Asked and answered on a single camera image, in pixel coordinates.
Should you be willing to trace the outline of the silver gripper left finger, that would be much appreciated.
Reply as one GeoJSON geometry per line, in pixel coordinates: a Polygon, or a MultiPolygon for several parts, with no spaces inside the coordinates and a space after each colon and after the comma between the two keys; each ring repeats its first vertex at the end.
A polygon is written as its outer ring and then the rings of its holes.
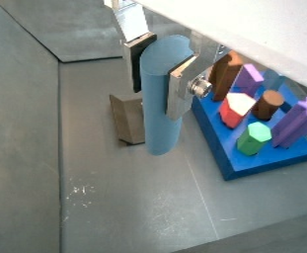
{"type": "Polygon", "coordinates": [[[144,8],[133,0],[103,0],[113,14],[133,92],[141,91],[140,57],[156,34],[149,31],[144,8]]]}

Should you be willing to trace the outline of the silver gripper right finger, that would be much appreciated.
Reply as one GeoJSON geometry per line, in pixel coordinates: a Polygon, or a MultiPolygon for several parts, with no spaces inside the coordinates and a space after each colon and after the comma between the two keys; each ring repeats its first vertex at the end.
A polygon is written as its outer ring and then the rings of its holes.
{"type": "Polygon", "coordinates": [[[195,31],[189,36],[188,56],[168,73],[165,115],[176,121],[189,110],[192,97],[204,98],[212,84],[205,78],[208,68],[227,55],[230,49],[195,31]]]}

